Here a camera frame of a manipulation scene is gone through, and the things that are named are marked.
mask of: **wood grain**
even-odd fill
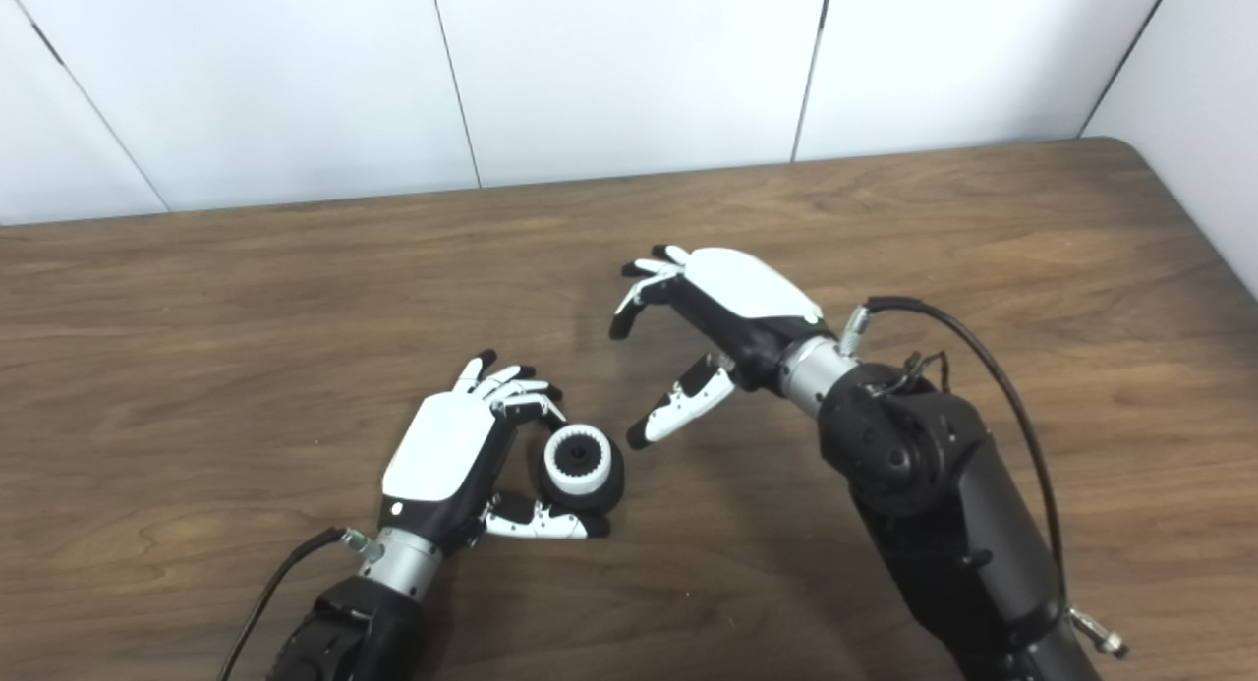
[[[871,293],[961,316],[1042,427],[1076,602],[1135,646],[1106,678],[1258,675],[1258,308],[1088,140],[0,230],[0,677],[211,677],[296,543],[371,526],[419,400],[486,346],[623,432],[706,347],[668,311],[606,340],[662,240],[755,252],[832,321]],[[869,355],[940,346],[1034,497],[947,335],[879,318]],[[626,461],[611,539],[445,565],[423,677],[955,677],[790,404],[738,394]],[[298,568],[238,678],[352,565]]]

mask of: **white wall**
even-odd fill
[[[0,0],[0,224],[165,210],[18,4]]]
[[[823,0],[438,0],[481,180],[790,161]]]
[[[1156,0],[830,0],[799,160],[1071,138]]]
[[[1154,4],[830,0],[819,38],[824,0],[19,1],[82,93],[5,40],[0,222],[1069,137]],[[127,152],[143,201],[67,180]]]
[[[476,186],[433,0],[21,0],[171,209]]]
[[[1084,135],[1135,146],[1258,296],[1258,0],[1162,0]]]

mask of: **black cable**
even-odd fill
[[[267,584],[262,587],[262,594],[258,595],[258,602],[253,603],[253,609],[249,611],[249,617],[244,619],[244,627],[240,628],[237,641],[233,642],[231,648],[228,651],[228,658],[224,660],[223,668],[219,670],[218,681],[228,681],[228,677],[231,676],[231,667],[235,666],[235,660],[239,657],[240,650],[244,648],[244,643],[249,639],[249,634],[258,623],[258,618],[262,617],[262,611],[267,609],[267,603],[270,602],[270,595],[276,593],[276,588],[279,587],[279,582],[284,579],[284,575],[287,575],[288,571],[297,565],[297,561],[322,549],[323,546],[327,546],[328,544],[341,541],[341,536],[343,535],[345,529],[337,529],[336,526],[321,531],[320,534],[312,536],[309,541],[306,541],[293,549],[293,553],[288,554],[288,558],[286,558],[284,561],[279,564],[279,568],[270,574],[270,580],[267,580]]]
[[[945,394],[951,394],[952,386],[949,384],[949,375],[951,374],[951,368],[949,366],[947,363],[946,351],[937,351],[930,356],[922,356],[922,352],[920,351],[915,351],[913,354],[908,355],[908,359],[905,360],[906,379],[901,379],[901,381],[903,383],[901,388],[903,386],[907,386],[910,389],[915,388],[917,385],[917,381],[921,380],[922,374],[926,371],[926,368],[930,366],[931,364],[935,364],[936,361],[940,363],[940,390],[944,391]]]
[[[960,320],[917,298],[874,296],[866,301],[864,307],[871,313],[884,310],[899,310],[932,317],[946,325],[952,332],[956,332],[956,336],[961,337],[961,341],[969,345],[979,360],[982,361],[984,366],[988,368],[988,373],[991,374],[1000,390],[1004,391],[1005,400],[1009,402],[1009,408],[1013,409],[1014,417],[1018,419],[1018,425],[1021,428],[1023,438],[1027,441],[1027,449],[1030,451],[1030,459],[1035,466],[1035,477],[1039,480],[1039,491],[1044,497],[1044,521],[1048,525],[1048,540],[1053,549],[1053,560],[1057,561],[1062,599],[1068,599],[1066,595],[1066,555],[1062,550],[1062,522],[1057,515],[1057,495],[1053,493],[1053,483],[1048,476],[1048,462],[1044,459],[1044,449],[1039,444],[1035,427],[1032,424],[1030,417],[1027,415],[1027,407],[1021,403],[1021,398],[1014,389],[1013,383],[1009,381],[1009,376],[1000,369],[996,357],[988,351],[988,347],[982,346],[979,337],[962,325]]]

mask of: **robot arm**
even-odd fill
[[[723,354],[678,380],[630,429],[630,444],[659,441],[710,410],[733,390],[715,388],[723,378],[767,389],[816,420],[821,456],[848,480],[906,604],[967,680],[1098,681],[1072,623],[1097,650],[1126,651],[1068,605],[1060,568],[974,407],[923,379],[920,359],[905,368],[857,359],[873,312],[922,303],[872,300],[837,336],[804,292],[747,254],[677,247],[653,254],[659,261],[624,268],[645,278],[616,310],[611,337],[626,336],[647,305],[669,305]]]
[[[228,655],[230,675],[248,632],[279,578],[302,556],[341,543],[362,561],[328,588],[288,637],[270,681],[409,681],[420,660],[420,604],[442,563],[481,535],[589,539],[609,534],[605,514],[624,492],[619,449],[601,431],[569,424],[559,389],[530,366],[488,376],[487,350],[454,388],[424,399],[381,482],[380,534],[332,529],[298,548],[267,584]],[[541,497],[496,492],[517,427],[545,423],[552,436],[538,463]]]

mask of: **metal connector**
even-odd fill
[[[816,418],[825,395],[855,366],[857,360],[839,354],[839,346],[830,336],[816,335],[786,352],[777,386],[809,418]]]
[[[1082,609],[1071,607],[1067,614],[1071,616],[1071,623],[1074,624],[1074,628],[1092,639],[1092,644],[1098,652],[1113,658],[1123,658],[1131,651],[1131,647],[1122,641],[1122,636],[1101,624]]]
[[[371,536],[359,531],[359,529],[346,529],[345,534],[341,535],[341,544],[362,556],[362,559],[367,563],[380,560],[380,556],[385,553],[385,548],[381,543],[377,543]]]
[[[385,527],[380,530],[380,537],[364,549],[362,559],[360,578],[421,602],[444,556],[440,548],[428,539]]]
[[[840,356],[852,357],[857,354],[867,327],[869,327],[869,310],[866,306],[853,310],[843,334],[839,335]]]

